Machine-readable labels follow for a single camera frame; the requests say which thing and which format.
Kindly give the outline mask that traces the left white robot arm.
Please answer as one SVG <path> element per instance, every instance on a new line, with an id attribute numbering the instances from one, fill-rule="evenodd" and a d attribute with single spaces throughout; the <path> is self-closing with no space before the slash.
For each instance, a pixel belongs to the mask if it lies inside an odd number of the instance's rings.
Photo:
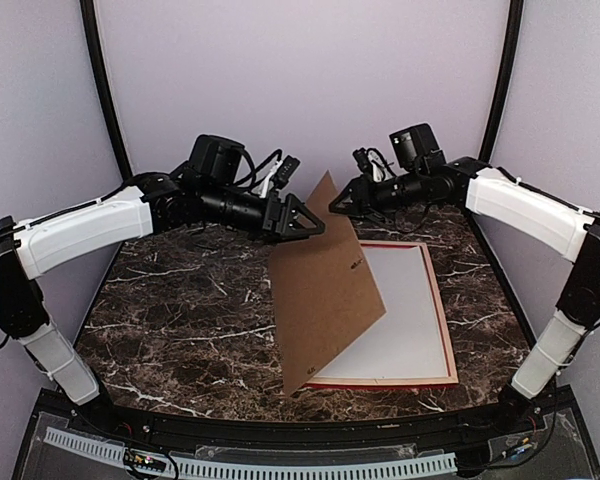
<path id="1" fill-rule="evenodd" d="M 93 370 L 58 330 L 38 278 L 52 269 L 131 239 L 215 223 L 272 243 L 320 235 L 324 223 L 295 195 L 260 197 L 196 173 L 149 173 L 116 191 L 59 212 L 0 220 L 0 330 L 19 342 L 100 436 L 121 427 L 120 412 Z"/>

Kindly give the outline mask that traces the brown cardboard backing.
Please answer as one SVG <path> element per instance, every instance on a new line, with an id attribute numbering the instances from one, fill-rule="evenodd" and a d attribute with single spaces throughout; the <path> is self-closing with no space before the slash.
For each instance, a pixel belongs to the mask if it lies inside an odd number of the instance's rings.
<path id="1" fill-rule="evenodd" d="M 269 258 L 286 396 L 311 382 L 386 313 L 351 221 L 329 211 L 337 195 L 326 172 L 307 200 L 325 232 L 280 244 Z"/>

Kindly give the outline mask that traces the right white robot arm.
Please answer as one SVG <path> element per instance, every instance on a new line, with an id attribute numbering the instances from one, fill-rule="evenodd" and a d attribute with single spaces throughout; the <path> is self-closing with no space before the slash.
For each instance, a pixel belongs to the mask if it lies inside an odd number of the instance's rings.
<path id="1" fill-rule="evenodd" d="M 510 434 L 529 416 L 526 401 L 567 367 L 584 340 L 600 327 L 600 210 L 559 199 L 474 158 L 445 162 L 436 155 L 388 180 L 376 182 L 369 173 L 355 177 L 329 209 L 382 221 L 415 204 L 454 205 L 491 219 L 551 250 L 571 267 L 552 316 L 508 383 L 510 396 L 491 410 L 491 426 Z"/>

